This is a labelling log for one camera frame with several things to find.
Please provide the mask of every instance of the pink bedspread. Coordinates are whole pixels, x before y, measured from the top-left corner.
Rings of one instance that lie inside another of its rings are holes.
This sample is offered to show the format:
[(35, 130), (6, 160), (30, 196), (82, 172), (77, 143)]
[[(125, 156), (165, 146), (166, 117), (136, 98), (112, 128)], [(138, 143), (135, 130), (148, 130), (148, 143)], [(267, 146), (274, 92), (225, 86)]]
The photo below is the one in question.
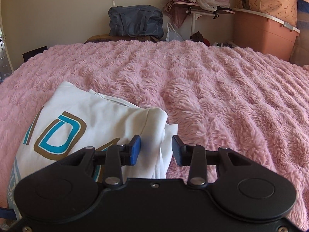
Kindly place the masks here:
[[(309, 67), (251, 49), (185, 42), (58, 45), (31, 58), (0, 85), (0, 206), (18, 146), (62, 81), (165, 110), (184, 142), (228, 145), (289, 179), (289, 218), (308, 229)], [(186, 177), (173, 161), (168, 177)], [(215, 172), (209, 172), (215, 180)]]

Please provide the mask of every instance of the bolt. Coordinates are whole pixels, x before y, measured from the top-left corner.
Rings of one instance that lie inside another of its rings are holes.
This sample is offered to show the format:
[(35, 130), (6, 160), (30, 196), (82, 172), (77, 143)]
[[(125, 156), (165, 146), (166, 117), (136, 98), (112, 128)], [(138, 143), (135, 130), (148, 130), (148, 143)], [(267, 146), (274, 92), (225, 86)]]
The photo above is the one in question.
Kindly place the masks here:
[(158, 188), (160, 185), (158, 183), (151, 184), (152, 188)]
[(23, 227), (23, 232), (32, 232), (32, 229), (26, 226), (26, 227)]
[(196, 186), (200, 186), (206, 183), (205, 179), (201, 177), (194, 177), (190, 180), (190, 183)]
[(117, 185), (120, 183), (120, 179), (117, 177), (107, 177), (105, 179), (105, 182), (106, 184), (109, 184), (109, 185)]
[(278, 232), (288, 232), (288, 231), (289, 231), (288, 228), (285, 226), (278, 228)]

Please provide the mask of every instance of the bag handle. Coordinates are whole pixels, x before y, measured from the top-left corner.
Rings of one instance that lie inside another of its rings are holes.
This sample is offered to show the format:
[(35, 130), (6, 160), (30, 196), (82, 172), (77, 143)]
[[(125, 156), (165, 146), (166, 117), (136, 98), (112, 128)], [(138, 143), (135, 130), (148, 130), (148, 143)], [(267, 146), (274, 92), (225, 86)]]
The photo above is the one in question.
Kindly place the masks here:
[(144, 27), (145, 27), (145, 24), (146, 24), (146, 17), (142, 17), (141, 26), (140, 26), (140, 28), (139, 28), (139, 32), (138, 32), (136, 35), (130, 35), (130, 34), (129, 34), (127, 21), (126, 21), (125, 15), (124, 15), (123, 13), (120, 13), (120, 18), (121, 18), (121, 20), (122, 20), (123, 27), (125, 28), (125, 31), (126, 31), (126, 33), (128, 34), (128, 36), (130, 36), (130, 37), (137, 37), (137, 36), (139, 36), (139, 35), (142, 33), (142, 31), (144, 30)]

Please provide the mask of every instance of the orange storage bin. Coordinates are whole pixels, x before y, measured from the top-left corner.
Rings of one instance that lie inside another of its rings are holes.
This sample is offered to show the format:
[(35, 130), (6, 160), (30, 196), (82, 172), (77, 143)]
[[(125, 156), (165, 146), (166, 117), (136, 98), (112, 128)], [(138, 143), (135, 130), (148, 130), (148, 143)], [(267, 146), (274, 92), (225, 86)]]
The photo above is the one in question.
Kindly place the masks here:
[(289, 61), (299, 29), (284, 21), (246, 9), (234, 9), (234, 43)]

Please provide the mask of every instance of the wall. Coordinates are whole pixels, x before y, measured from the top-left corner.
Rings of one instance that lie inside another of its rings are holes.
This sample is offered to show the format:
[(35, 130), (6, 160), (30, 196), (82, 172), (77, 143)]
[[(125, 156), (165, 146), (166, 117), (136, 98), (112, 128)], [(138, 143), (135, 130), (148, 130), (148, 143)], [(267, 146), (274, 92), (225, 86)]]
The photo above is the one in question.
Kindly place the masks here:
[[(150, 4), (159, 8), (165, 0), (115, 0), (115, 5)], [(235, 0), (230, 0), (234, 7)], [(108, 10), (113, 0), (1, 0), (3, 30), (14, 69), (23, 63), (22, 53), (47, 45), (83, 43), (93, 35), (109, 33)], [(232, 38), (233, 16), (221, 15), (213, 20), (197, 21), (200, 31), (210, 42)], [(180, 29), (189, 38), (191, 17)]]

